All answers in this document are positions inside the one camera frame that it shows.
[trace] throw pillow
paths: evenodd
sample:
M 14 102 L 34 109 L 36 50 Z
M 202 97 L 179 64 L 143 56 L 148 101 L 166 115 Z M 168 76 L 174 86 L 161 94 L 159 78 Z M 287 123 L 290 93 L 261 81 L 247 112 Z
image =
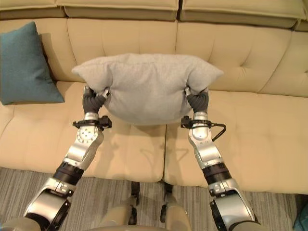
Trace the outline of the throw pillow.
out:
M 110 88 L 105 106 L 136 125 L 174 122 L 191 110 L 184 89 L 206 89 L 223 72 L 190 55 L 122 54 L 100 57 L 73 68 L 95 92 Z
M 34 22 L 0 34 L 0 100 L 64 102 L 50 75 Z

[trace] sofa backrest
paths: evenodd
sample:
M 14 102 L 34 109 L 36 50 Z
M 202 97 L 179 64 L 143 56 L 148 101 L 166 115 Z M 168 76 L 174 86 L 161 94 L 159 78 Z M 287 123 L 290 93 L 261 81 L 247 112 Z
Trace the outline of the sofa backrest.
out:
M 1 1 L 0 6 L 3 7 L 5 1 L 7 0 Z M 68 2 L 69 0 L 43 0 L 42 4 L 48 8 L 63 8 L 59 4 L 67 6 Z M 94 7 L 96 0 L 87 3 L 91 2 Z M 105 3 L 104 7 L 108 3 L 107 0 L 98 2 Z M 210 86 L 212 90 L 308 97 L 307 32 L 165 19 L 166 21 L 80 19 L 66 15 L 63 18 L 2 20 L 0 32 L 17 29 L 27 22 L 35 21 L 52 77 L 57 81 L 82 81 L 71 73 L 71 69 L 99 56 L 128 52 L 176 53 L 199 56 L 225 72 L 224 76 Z

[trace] robotic hand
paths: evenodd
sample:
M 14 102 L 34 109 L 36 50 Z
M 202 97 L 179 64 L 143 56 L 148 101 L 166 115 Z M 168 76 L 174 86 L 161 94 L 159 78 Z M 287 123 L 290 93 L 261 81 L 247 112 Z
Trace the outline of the robotic hand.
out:
M 88 86 L 84 88 L 82 105 L 84 120 L 74 122 L 78 128 L 77 138 L 69 148 L 53 177 L 28 205 L 23 218 L 11 220 L 2 226 L 4 231 L 55 231 L 62 225 L 76 190 L 76 184 L 95 157 L 96 150 L 103 142 L 103 130 L 111 128 L 107 116 L 99 118 L 98 111 L 105 103 L 109 90 L 95 94 Z
M 265 231 L 257 221 L 253 210 L 245 199 L 235 179 L 227 169 L 213 141 L 221 136 L 226 126 L 207 120 L 208 92 L 192 95 L 185 89 L 186 98 L 193 108 L 193 119 L 185 116 L 181 127 L 189 129 L 189 142 L 208 183 L 210 195 L 215 199 L 210 203 L 212 215 L 219 231 Z M 212 138 L 211 127 L 223 127 Z

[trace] striped carpet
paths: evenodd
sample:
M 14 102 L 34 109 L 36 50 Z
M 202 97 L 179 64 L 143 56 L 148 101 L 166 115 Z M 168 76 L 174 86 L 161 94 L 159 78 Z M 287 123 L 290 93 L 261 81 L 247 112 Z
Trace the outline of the striped carpet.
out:
M 22 216 L 27 203 L 50 174 L 0 168 L 0 223 Z M 163 183 L 142 183 L 137 207 L 138 224 L 163 227 Z M 106 211 L 129 196 L 130 182 L 82 178 L 72 198 L 72 207 L 62 231 L 95 228 Z M 194 231 L 216 231 L 207 189 L 175 187 L 174 195 L 188 212 Z M 259 221 L 269 231 L 291 231 L 296 218 L 294 194 L 245 192 Z

